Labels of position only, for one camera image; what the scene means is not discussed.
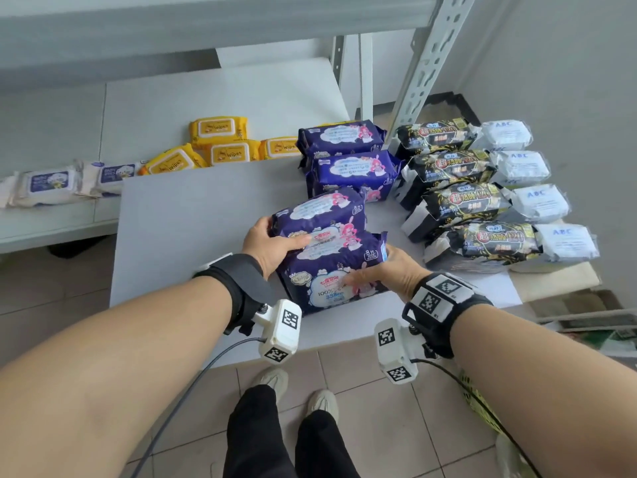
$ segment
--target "forearm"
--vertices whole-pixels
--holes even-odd
[[[489,306],[451,332],[456,361],[548,476],[637,469],[637,377],[567,337]]]
[[[117,476],[211,353],[231,306],[222,284],[199,277],[93,315],[10,363],[0,371],[0,475]],[[18,458],[34,449],[37,459]]]

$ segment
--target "beige shoe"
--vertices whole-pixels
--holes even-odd
[[[263,372],[260,372],[259,375],[252,381],[251,387],[259,384],[270,386],[272,389],[275,390],[276,403],[278,404],[287,391],[288,379],[289,378],[286,371],[284,371],[280,367],[273,366],[265,369]]]
[[[322,389],[312,394],[308,401],[308,416],[318,409],[329,412],[338,423],[338,404],[332,391]]]

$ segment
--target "cable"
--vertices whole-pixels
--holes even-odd
[[[480,406],[482,406],[482,409],[484,409],[487,414],[489,414],[489,417],[491,419],[493,419],[493,421],[496,422],[496,424],[500,427],[500,429],[502,430],[502,432],[506,435],[507,438],[509,438],[511,440],[511,442],[513,444],[515,444],[515,447],[520,450],[521,455],[524,457],[524,459],[526,460],[526,462],[528,463],[528,465],[531,467],[531,470],[533,470],[533,473],[535,473],[535,475],[537,476],[537,478],[542,478],[542,475],[539,474],[539,472],[537,471],[537,468],[535,467],[535,465],[533,464],[533,462],[530,460],[530,458],[528,456],[526,456],[526,453],[524,452],[524,450],[520,447],[520,445],[517,443],[517,441],[514,440],[514,437],[509,434],[509,432],[506,430],[506,428],[502,425],[502,423],[500,422],[500,420],[498,418],[496,418],[496,415],[493,414],[491,412],[491,410],[489,409],[489,407],[482,402],[482,399],[480,399],[478,396],[475,395],[475,393],[469,388],[469,386],[467,386],[465,383],[463,383],[460,379],[458,379],[456,376],[454,376],[450,371],[448,371],[447,369],[445,369],[444,367],[442,367],[439,364],[436,364],[434,362],[431,361],[426,361],[425,359],[411,359],[410,362],[423,362],[425,364],[430,364],[434,367],[437,367],[438,369],[442,370],[442,372],[444,372],[445,374],[447,374],[448,376],[450,376],[451,378],[453,378],[453,380],[455,380],[458,384],[460,384],[460,386],[469,394],[471,394],[471,397],[473,399],[475,399],[478,404],[480,404]]]
[[[188,389],[186,389],[186,392],[183,394],[183,396],[181,396],[181,399],[179,399],[179,401],[177,402],[177,404],[175,405],[173,410],[170,412],[170,414],[168,415],[168,417],[164,421],[164,424],[161,425],[161,428],[159,428],[159,431],[157,432],[157,434],[155,435],[153,440],[148,445],[148,448],[144,452],[144,455],[139,460],[139,463],[137,463],[137,466],[135,466],[135,471],[131,474],[131,478],[137,478],[137,476],[139,475],[139,472],[141,471],[141,469],[143,468],[144,464],[146,463],[146,460],[148,459],[150,454],[153,452],[153,449],[155,448],[155,444],[157,444],[157,441],[159,441],[159,438],[161,438],[161,435],[164,432],[164,429],[166,428],[166,426],[168,426],[168,423],[170,423],[170,421],[173,418],[173,416],[175,414],[177,414],[177,411],[179,411],[179,408],[181,407],[183,402],[186,401],[186,399],[188,398],[188,395],[192,391],[192,388],[195,387],[195,385],[199,382],[199,379],[202,378],[203,373],[205,371],[207,371],[208,369],[210,369],[212,367],[212,364],[214,364],[215,362],[219,361],[219,359],[225,353],[227,353],[228,351],[234,349],[237,345],[245,344],[246,342],[255,342],[255,341],[265,342],[266,340],[263,337],[250,337],[250,338],[247,338],[247,339],[243,339],[243,340],[241,340],[239,342],[235,342],[233,345],[231,345],[227,349],[224,349],[223,351],[221,351],[217,357],[215,357],[214,359],[212,359],[210,361],[210,364],[208,364],[203,369],[203,371],[199,372],[199,374],[197,375],[195,380],[193,380],[192,384],[188,386]]]

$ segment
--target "pant leg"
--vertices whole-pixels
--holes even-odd
[[[224,478],[296,478],[269,386],[245,391],[228,420],[227,439]]]
[[[296,442],[299,478],[360,478],[332,415],[323,410],[303,419]]]

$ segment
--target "black wrist strap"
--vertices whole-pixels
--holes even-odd
[[[481,303],[493,305],[473,285],[455,275],[432,273],[418,283],[402,310],[402,318],[424,335],[437,354],[452,359],[451,327],[465,310]]]
[[[263,279],[259,263],[250,255],[236,254],[213,262],[207,269],[195,273],[196,277],[213,277],[228,289],[233,301],[232,316],[224,334],[236,327],[250,335],[254,323],[252,318],[259,308],[270,303],[271,289]]]

